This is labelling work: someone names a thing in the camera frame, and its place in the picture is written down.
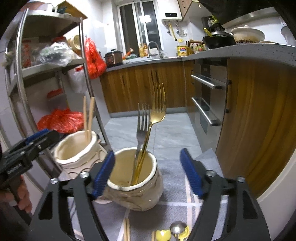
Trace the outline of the silver metal fork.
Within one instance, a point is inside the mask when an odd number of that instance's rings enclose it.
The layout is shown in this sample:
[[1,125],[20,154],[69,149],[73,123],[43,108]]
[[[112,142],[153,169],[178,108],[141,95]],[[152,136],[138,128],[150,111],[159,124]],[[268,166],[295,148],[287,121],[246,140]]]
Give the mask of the silver metal fork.
[[144,144],[145,136],[147,134],[149,128],[149,120],[150,120],[150,112],[149,105],[146,103],[142,104],[142,109],[140,109],[140,105],[138,104],[138,112],[137,112],[137,149],[135,151],[135,156],[133,160],[133,169],[132,169],[132,179],[131,185],[133,185],[135,171],[137,168],[137,160],[140,152],[141,146]]

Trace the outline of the white water heater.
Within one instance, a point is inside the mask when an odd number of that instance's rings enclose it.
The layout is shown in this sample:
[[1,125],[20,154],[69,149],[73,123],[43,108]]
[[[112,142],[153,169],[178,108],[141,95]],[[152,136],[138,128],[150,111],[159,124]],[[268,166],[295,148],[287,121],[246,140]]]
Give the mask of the white water heater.
[[181,21],[182,15],[177,0],[158,0],[162,21]]

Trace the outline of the white ceramic double utensil holder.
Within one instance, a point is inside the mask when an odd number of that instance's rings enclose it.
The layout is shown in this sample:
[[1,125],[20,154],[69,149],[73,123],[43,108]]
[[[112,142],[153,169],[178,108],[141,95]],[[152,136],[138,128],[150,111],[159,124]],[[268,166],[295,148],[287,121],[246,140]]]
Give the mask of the white ceramic double utensil holder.
[[[146,152],[142,170],[135,185],[131,184],[135,148],[123,148],[111,156],[112,170],[107,171],[109,179],[102,196],[134,211],[147,211],[158,203],[164,182],[156,157]],[[68,135],[59,142],[54,151],[54,160],[71,179],[82,172],[89,172],[97,163],[102,163],[107,151],[100,145],[98,135],[93,132],[86,142],[84,131]]]

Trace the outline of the black wok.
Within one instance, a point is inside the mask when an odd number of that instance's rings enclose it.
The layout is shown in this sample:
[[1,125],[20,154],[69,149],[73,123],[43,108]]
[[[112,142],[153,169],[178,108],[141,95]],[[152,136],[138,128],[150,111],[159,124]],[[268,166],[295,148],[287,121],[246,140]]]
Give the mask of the black wok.
[[207,28],[203,28],[207,34],[202,41],[208,49],[216,49],[227,46],[236,45],[233,35],[225,31],[210,32]]

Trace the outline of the gold metal fork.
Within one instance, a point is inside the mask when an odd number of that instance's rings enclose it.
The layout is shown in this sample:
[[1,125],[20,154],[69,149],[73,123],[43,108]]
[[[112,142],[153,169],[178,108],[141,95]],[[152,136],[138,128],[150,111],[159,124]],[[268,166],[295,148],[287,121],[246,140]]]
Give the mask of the gold metal fork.
[[137,184],[139,180],[139,175],[142,171],[145,154],[147,152],[147,145],[149,142],[152,126],[156,123],[160,123],[161,121],[163,121],[166,116],[167,107],[166,107],[166,92],[165,92],[164,83],[154,82],[152,86],[153,86],[152,109],[149,110],[149,125],[147,129],[147,133],[145,134],[143,147],[140,150],[139,157],[137,157],[135,167],[133,168],[134,173],[132,175],[131,185]]

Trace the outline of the silver metal spoon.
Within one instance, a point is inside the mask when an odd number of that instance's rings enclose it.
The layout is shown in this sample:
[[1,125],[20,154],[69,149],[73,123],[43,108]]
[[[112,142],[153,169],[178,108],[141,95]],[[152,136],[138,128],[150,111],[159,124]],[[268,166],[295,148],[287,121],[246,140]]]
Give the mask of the silver metal spoon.
[[183,233],[186,229],[186,224],[181,221],[176,221],[170,225],[171,235],[175,237],[176,240],[179,240],[179,235]]

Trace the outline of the green yellow tulip spoon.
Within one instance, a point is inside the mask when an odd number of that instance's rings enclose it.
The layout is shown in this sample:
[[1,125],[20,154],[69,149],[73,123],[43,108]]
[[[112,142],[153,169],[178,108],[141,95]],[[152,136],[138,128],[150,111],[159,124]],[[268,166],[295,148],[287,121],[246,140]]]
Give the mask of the green yellow tulip spoon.
[[157,241],[170,241],[171,231],[170,230],[156,230],[155,238]]

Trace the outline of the electric rice cooker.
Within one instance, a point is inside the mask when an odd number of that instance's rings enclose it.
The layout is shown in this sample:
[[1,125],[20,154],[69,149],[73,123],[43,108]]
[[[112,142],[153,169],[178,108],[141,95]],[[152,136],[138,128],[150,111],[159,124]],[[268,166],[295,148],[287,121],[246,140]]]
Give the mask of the electric rice cooker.
[[105,54],[104,58],[107,68],[123,64],[122,52],[117,49],[111,49],[110,52]]

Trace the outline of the metal storage shelf rack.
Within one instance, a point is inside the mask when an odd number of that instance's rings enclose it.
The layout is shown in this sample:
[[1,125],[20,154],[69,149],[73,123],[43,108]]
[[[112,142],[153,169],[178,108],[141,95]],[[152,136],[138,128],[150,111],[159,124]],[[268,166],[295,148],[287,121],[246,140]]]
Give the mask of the metal storage shelf rack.
[[[12,79],[9,78],[8,74],[5,75],[6,90],[8,96],[12,96],[14,93],[18,94],[25,113],[25,119],[31,129],[30,133],[34,134],[37,133],[38,128],[28,103],[25,87],[40,83],[52,77],[57,77],[59,72],[66,73],[67,71],[81,65],[83,66],[85,73],[85,80],[90,99],[91,97],[94,97],[94,92],[87,75],[88,69],[84,50],[83,19],[76,18],[74,16],[67,16],[67,14],[54,13],[52,11],[25,9],[23,12],[16,15],[14,22],[16,23],[16,26],[14,27],[10,25],[9,28],[12,31],[12,37],[15,38],[15,75]],[[52,63],[44,63],[30,66],[28,68],[22,68],[21,56],[23,38],[34,38],[39,36],[47,36],[51,38],[61,37],[75,27],[79,28],[79,44],[82,48],[81,58],[73,59],[65,67]],[[99,132],[102,134],[105,141],[103,145],[105,147],[109,147],[110,143],[107,138],[96,101],[94,104],[93,119],[94,118],[97,120]]]

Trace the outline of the grey plaid table cloth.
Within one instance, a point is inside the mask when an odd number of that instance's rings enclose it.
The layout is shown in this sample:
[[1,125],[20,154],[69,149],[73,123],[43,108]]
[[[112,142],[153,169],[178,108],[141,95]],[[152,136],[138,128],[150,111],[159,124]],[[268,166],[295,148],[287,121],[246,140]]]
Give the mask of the grey plaid table cloth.
[[[212,149],[208,149],[194,159],[201,161],[206,169],[213,170],[223,176],[218,159]],[[125,218],[129,218],[131,240],[151,240],[153,231],[167,230],[175,221],[186,223],[190,229],[193,227],[201,211],[203,200],[192,193],[179,159],[159,160],[158,164],[164,178],[164,191],[159,202],[152,209],[137,212],[107,199],[99,199],[97,202],[93,202],[109,240],[124,240],[123,221]],[[84,240],[75,204],[72,204],[73,199],[68,198],[68,203],[75,238]],[[216,240],[222,235],[227,202],[228,197],[222,196],[212,240]]]

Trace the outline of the white casserole pot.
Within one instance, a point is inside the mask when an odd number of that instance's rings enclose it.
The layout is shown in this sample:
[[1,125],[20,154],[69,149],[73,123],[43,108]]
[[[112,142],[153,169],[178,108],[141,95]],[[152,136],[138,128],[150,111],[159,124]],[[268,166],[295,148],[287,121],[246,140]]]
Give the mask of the white casserole pot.
[[237,27],[231,30],[236,44],[244,43],[259,43],[265,40],[265,34],[255,28],[250,28],[248,25]]

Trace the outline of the window sliding door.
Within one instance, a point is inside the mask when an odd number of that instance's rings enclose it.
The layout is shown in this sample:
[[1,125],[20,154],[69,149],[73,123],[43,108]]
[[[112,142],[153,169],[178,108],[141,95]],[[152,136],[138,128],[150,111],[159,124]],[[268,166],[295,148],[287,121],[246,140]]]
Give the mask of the window sliding door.
[[162,47],[156,1],[123,1],[116,6],[121,49],[139,55],[139,47]]

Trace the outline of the kitchen faucet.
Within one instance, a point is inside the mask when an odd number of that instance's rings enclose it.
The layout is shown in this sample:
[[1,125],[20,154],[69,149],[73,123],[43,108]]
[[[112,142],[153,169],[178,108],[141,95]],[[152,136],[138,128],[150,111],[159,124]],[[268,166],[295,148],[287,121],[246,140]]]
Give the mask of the kitchen faucet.
[[148,58],[151,58],[151,57],[159,58],[159,59],[164,58],[159,45],[155,41],[150,41],[147,45],[147,49],[148,49],[148,54],[147,54]]

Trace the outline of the wooden base cabinets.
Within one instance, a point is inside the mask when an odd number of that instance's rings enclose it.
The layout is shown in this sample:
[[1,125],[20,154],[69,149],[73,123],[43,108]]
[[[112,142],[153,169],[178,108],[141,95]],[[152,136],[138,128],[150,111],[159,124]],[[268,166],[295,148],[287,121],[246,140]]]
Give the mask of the wooden base cabinets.
[[[164,83],[168,108],[192,115],[194,60],[145,64],[100,77],[111,113],[134,111],[151,102],[152,83]],[[295,68],[271,61],[227,59],[226,112],[216,149],[227,178],[243,176],[259,197],[282,172],[295,151]]]

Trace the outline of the yellow tin can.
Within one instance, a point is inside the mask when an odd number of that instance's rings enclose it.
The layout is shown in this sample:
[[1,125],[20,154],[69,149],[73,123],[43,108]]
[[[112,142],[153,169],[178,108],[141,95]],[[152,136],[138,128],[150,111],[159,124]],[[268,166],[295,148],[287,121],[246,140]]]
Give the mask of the yellow tin can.
[[188,56],[187,46],[177,46],[177,56]]

